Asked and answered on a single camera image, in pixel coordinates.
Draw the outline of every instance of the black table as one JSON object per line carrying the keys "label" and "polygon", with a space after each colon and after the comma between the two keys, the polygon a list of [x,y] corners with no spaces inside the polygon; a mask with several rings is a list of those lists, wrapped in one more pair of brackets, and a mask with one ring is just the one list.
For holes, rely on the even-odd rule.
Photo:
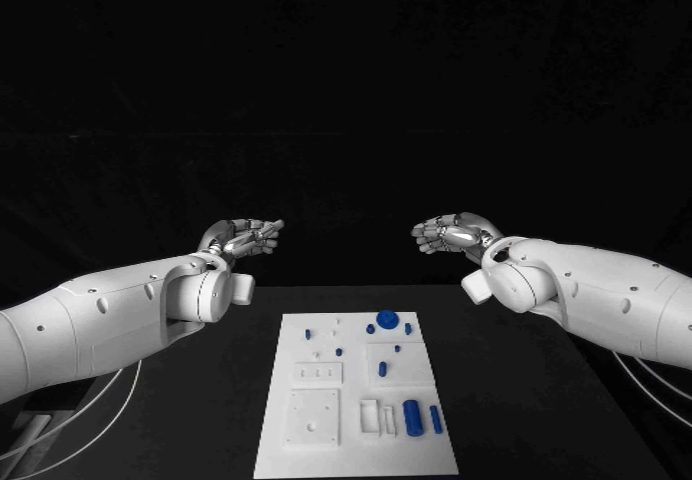
{"label": "black table", "polygon": [[[258,287],[252,305],[232,306],[144,360],[116,423],[38,478],[250,479],[281,315],[380,309],[418,312],[462,479],[668,478],[557,325],[494,300],[472,305],[446,285]],[[108,424],[134,371],[66,427],[38,468]]]}

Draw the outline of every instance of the white board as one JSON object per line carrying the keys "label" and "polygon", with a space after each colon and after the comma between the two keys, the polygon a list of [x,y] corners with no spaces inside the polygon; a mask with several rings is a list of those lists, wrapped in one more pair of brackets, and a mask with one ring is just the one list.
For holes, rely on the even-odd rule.
{"label": "white board", "polygon": [[[458,474],[418,318],[413,312],[396,314],[392,330],[377,326],[376,312],[284,315],[253,478]],[[406,434],[406,400],[419,405],[418,437]]]}

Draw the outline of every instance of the white cable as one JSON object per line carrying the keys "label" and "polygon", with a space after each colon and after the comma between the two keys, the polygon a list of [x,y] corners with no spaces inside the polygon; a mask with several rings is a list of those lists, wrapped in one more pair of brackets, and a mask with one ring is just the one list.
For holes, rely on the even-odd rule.
{"label": "white cable", "polygon": [[119,417],[119,414],[122,413],[122,410],[125,409],[126,407],[126,403],[129,402],[129,397],[132,396],[132,392],[134,392],[134,387],[137,386],[137,378],[139,376],[139,368],[141,368],[141,360],[139,362],[137,363],[137,373],[134,374],[134,380],[132,380],[132,388],[129,388],[129,394],[126,395],[126,398],[125,398],[125,403],[122,404],[122,406],[119,407],[119,411],[118,413],[115,414],[115,417],[112,418],[111,420],[111,423],[105,426],[105,428],[100,430],[100,433],[93,437],[93,440],[90,440],[90,442],[66,458],[63,458],[57,463],[53,463],[47,468],[44,468],[43,470],[38,470],[37,472],[33,472],[30,475],[25,475],[24,477],[13,477],[10,480],[25,480],[27,478],[31,478],[33,476],[47,472],[50,469],[53,469],[57,465],[62,465],[67,460],[70,460],[72,458],[75,458],[85,450],[86,448],[92,445],[92,443],[100,438],[100,436],[103,435],[103,433],[108,431],[108,429],[111,428],[111,425],[115,423],[115,420],[118,419]]}
{"label": "white cable", "polygon": [[645,389],[645,387],[641,385],[641,382],[638,381],[637,377],[631,373],[630,369],[627,368],[627,365],[624,364],[622,360],[619,359],[619,355],[612,352],[612,355],[615,356],[617,361],[619,362],[619,365],[622,366],[624,370],[627,371],[631,379],[634,382],[637,382],[638,388],[644,391],[644,393],[651,397],[651,400],[663,407],[666,412],[689,427],[692,428],[692,423],[689,423],[663,404],[663,402],[653,396],[651,392]]}
{"label": "white cable", "polygon": [[108,382],[108,385],[103,387],[100,390],[100,393],[93,397],[93,400],[86,404],[86,406],[62,422],[44,435],[41,435],[36,440],[28,442],[25,445],[21,447],[15,448],[5,454],[0,455],[0,460],[4,460],[7,457],[11,457],[14,454],[18,452],[23,452],[28,447],[36,445],[49,435],[56,433],[62,428],[64,428],[73,420],[76,420],[76,417],[86,411],[86,409],[93,405],[95,401],[100,398],[100,395],[105,393],[108,388],[111,388],[112,383],[115,382],[115,379],[119,377],[119,374],[122,373],[122,369],[118,370],[118,373],[115,376],[111,378],[111,381]]}
{"label": "white cable", "polygon": [[666,382],[666,380],[660,377],[660,375],[648,368],[648,365],[645,365],[645,363],[638,359],[635,358],[634,359],[638,364],[645,368],[645,370],[648,371],[648,373],[658,379],[658,382],[670,389],[673,390],[674,393],[677,393],[677,395],[683,396],[687,400],[692,400],[692,395],[687,395],[679,388],[676,388],[673,385],[670,385],[670,383]]}

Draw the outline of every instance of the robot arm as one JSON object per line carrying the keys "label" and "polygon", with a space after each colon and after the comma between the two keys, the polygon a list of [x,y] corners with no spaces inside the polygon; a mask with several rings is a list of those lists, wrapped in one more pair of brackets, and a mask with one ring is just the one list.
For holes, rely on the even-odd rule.
{"label": "robot arm", "polygon": [[510,310],[547,316],[604,348],[692,369],[689,277],[632,255],[503,237],[477,219],[464,224],[465,215],[454,216],[457,223],[428,220],[412,235],[426,253],[477,249],[480,270],[461,281],[475,304],[494,296]]}
{"label": "robot arm", "polygon": [[230,268],[271,253],[282,225],[223,220],[196,253],[85,275],[0,311],[0,404],[124,368],[248,305],[253,279]]}

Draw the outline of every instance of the blue object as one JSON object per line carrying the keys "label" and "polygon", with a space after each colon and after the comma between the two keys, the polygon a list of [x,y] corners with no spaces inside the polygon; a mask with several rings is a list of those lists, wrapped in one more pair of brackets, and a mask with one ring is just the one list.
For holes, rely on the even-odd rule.
{"label": "blue object", "polygon": [[377,325],[390,330],[399,325],[399,316],[390,310],[382,310],[377,313]]}
{"label": "blue object", "polygon": [[406,400],[403,402],[403,418],[406,419],[408,436],[419,437],[422,435],[422,422],[418,402],[415,400]]}
{"label": "blue object", "polygon": [[429,414],[432,415],[432,426],[435,427],[435,433],[442,433],[442,424],[439,422],[439,414],[436,413],[436,407],[429,407]]}

